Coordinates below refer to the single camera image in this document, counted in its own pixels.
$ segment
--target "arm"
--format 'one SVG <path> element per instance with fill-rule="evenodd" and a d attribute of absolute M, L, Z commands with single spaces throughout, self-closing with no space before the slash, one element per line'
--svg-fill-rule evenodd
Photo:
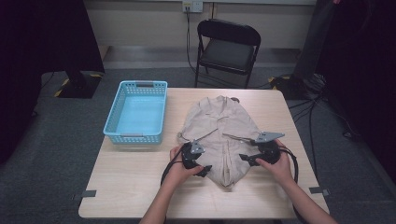
<path fill-rule="evenodd" d="M 180 147 L 172 148 L 170 151 L 170 160 L 175 157 L 179 150 Z M 141 224 L 163 224 L 172 195 L 177 187 L 184 183 L 191 175 L 195 175 L 204 169 L 202 166 L 196 166 L 190 170 L 186 169 L 181 162 L 181 154 L 178 155 L 176 161 L 177 163 L 172 165 L 148 211 L 140 220 Z"/>
<path fill-rule="evenodd" d="M 279 140 L 276 139 L 276 142 L 284 147 Z M 286 153 L 282 152 L 279 161 L 273 165 L 262 159 L 256 159 L 256 162 L 274 175 L 276 182 L 285 190 L 297 211 L 308 223 L 337 223 L 294 182 Z"/>

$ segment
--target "electrical outlet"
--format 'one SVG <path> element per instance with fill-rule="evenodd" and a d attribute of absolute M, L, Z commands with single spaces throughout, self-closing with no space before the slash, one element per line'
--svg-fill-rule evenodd
<path fill-rule="evenodd" d="M 202 12 L 204 3 L 201 1 L 192 2 L 192 12 Z"/>
<path fill-rule="evenodd" d="M 183 12 L 187 12 L 187 9 L 189 9 L 189 11 L 192 11 L 192 1 L 183 1 L 181 3 L 181 10 Z"/>
<path fill-rule="evenodd" d="M 204 2 L 185 0 L 182 2 L 181 6 L 183 12 L 186 12 L 188 10 L 189 12 L 201 13 L 204 8 Z"/>

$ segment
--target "person's left hand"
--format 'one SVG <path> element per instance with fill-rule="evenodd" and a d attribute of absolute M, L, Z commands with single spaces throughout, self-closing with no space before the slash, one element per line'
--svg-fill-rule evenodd
<path fill-rule="evenodd" d="M 171 149 L 169 153 L 170 161 L 176 156 L 181 147 L 182 146 L 178 146 Z M 204 169 L 203 166 L 196 166 L 192 169 L 186 169 L 181 160 L 181 153 L 178 154 L 175 162 L 176 163 L 172 165 L 169 173 L 166 175 L 166 178 L 163 181 L 163 185 L 170 185 L 174 189 L 184 183 L 190 176 L 198 174 Z"/>

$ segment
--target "wooden table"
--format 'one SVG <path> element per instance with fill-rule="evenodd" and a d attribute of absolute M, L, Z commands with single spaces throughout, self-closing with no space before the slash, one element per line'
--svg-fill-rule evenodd
<path fill-rule="evenodd" d="M 191 106 L 205 97 L 237 97 L 257 126 L 266 132 L 284 133 L 280 140 L 290 148 L 300 166 L 299 185 L 324 210 L 329 211 L 317 187 L 299 134 L 280 91 L 224 89 L 168 89 L 163 142 L 154 146 L 113 145 L 105 137 L 87 190 L 95 197 L 83 198 L 79 214 L 85 218 L 142 217 L 153 200 L 169 162 L 169 150 L 177 146 L 177 132 Z M 251 167 L 232 189 L 209 178 L 193 176 L 175 193 L 167 218 L 294 218 L 290 200 L 271 174 Z"/>

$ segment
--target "chair back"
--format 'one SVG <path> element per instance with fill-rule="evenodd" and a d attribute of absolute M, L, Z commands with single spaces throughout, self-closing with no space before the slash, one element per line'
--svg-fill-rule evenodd
<path fill-rule="evenodd" d="M 262 42 L 260 34 L 251 26 L 230 21 L 216 19 L 201 21 L 197 31 L 200 41 L 202 41 L 201 36 L 205 36 L 256 47 Z"/>

